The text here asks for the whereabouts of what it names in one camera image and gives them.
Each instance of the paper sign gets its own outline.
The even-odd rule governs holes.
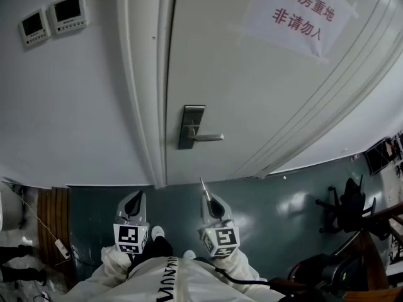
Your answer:
[[[345,0],[251,0],[242,32],[323,57],[356,11]]]

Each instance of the white wall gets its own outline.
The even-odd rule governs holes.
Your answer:
[[[18,23],[54,0],[0,0],[0,176],[32,186],[148,184],[129,118],[116,0],[26,49]]]
[[[378,86],[332,130],[275,172],[357,154],[403,128],[403,56]]]

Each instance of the wall control panel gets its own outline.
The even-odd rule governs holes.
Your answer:
[[[43,8],[25,17],[20,22],[20,30],[26,46],[32,46],[48,39],[50,37],[50,30]]]
[[[50,5],[49,13],[56,34],[88,24],[85,0],[58,0]]]

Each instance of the door handle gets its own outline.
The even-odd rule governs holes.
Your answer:
[[[195,128],[190,128],[188,138],[197,142],[222,141],[224,139],[224,134],[196,135]]]
[[[223,134],[197,135],[202,122],[204,105],[186,105],[183,109],[181,133],[179,135],[179,150],[193,148],[194,142],[222,141]]]

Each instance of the office chair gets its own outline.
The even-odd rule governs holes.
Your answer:
[[[365,205],[365,194],[361,193],[361,185],[363,182],[363,176],[361,176],[360,185],[357,185],[352,178],[349,178],[346,183],[346,189],[344,194],[340,197],[340,202],[338,194],[335,187],[329,187],[329,191],[333,191],[335,205],[325,204],[321,200],[316,200],[316,204],[329,209],[332,211],[333,215],[330,220],[326,222],[324,228],[319,231],[321,233],[338,233],[344,230],[346,233],[355,232],[367,228],[366,220],[364,220],[363,215],[371,212],[375,212],[375,207],[377,200],[373,199],[372,207],[364,210]],[[338,228],[333,227],[335,220],[338,220]]]

